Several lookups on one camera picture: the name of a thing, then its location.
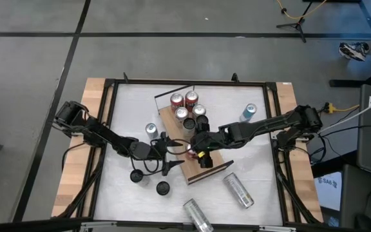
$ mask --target wooden board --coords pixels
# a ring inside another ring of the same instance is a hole
[[[104,81],[104,78],[88,78],[87,80],[81,103],[87,106],[88,109],[90,109],[90,113],[92,115],[98,114],[102,90],[104,88]],[[294,96],[292,84],[282,82],[277,82],[276,84],[278,89],[278,98],[280,102],[281,112],[285,113],[294,109],[297,106],[297,103]],[[272,113],[275,114],[271,91],[269,91],[269,99],[271,100]],[[74,146],[81,142],[81,137],[72,138],[70,146]],[[298,142],[296,146],[306,149],[305,144],[301,142]],[[53,216],[62,213],[65,210],[66,206],[71,203],[73,198],[81,189],[89,152],[90,148],[85,145],[69,152],[53,206]],[[299,150],[291,151],[290,162],[292,166],[292,174],[294,178],[294,185],[296,187],[296,193],[299,195],[300,199],[306,205],[307,209],[310,210],[313,216],[322,222],[323,217],[319,206],[308,155]],[[285,194],[285,199],[289,221],[294,222],[292,205],[287,192]],[[89,206],[90,204],[87,200],[84,207],[84,215],[86,214],[85,209],[89,208]]]
[[[182,128],[179,128],[177,123],[175,122],[175,116],[173,111],[171,110],[171,107],[167,106],[165,108],[162,108],[159,110],[159,112],[168,136],[170,138],[187,140],[187,138],[185,138],[182,133]],[[186,150],[187,147],[181,146],[175,147],[173,149],[175,150],[175,152],[181,152]],[[181,164],[181,169],[183,171],[187,184],[192,184],[214,173],[218,173],[219,171],[222,171],[228,167],[227,164],[224,165],[223,157],[221,156],[219,151],[211,151],[210,156],[213,160],[213,167],[202,169],[200,168],[197,160],[187,158],[187,154],[177,155],[177,159],[184,160],[184,163]]]

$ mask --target black tripod stand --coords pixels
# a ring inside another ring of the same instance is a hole
[[[312,3],[313,3],[312,1],[309,3],[309,5],[307,6],[306,10],[302,14],[302,17],[299,19],[299,21],[297,23],[280,24],[280,25],[277,25],[276,28],[282,28],[282,27],[285,27],[285,26],[292,27],[292,28],[294,28],[294,29],[296,29],[297,31],[300,32],[301,40],[303,41],[303,43],[306,43],[306,38],[304,36],[303,29],[301,29],[301,24],[304,23],[303,16],[307,13],[307,11],[309,10],[309,8],[312,5]],[[284,14],[286,11],[287,11],[286,8],[281,9],[281,13],[282,14]]]

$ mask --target shoe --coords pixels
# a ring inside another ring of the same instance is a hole
[[[368,53],[368,45],[366,43],[340,43],[339,53],[346,58],[365,61],[366,54]]]

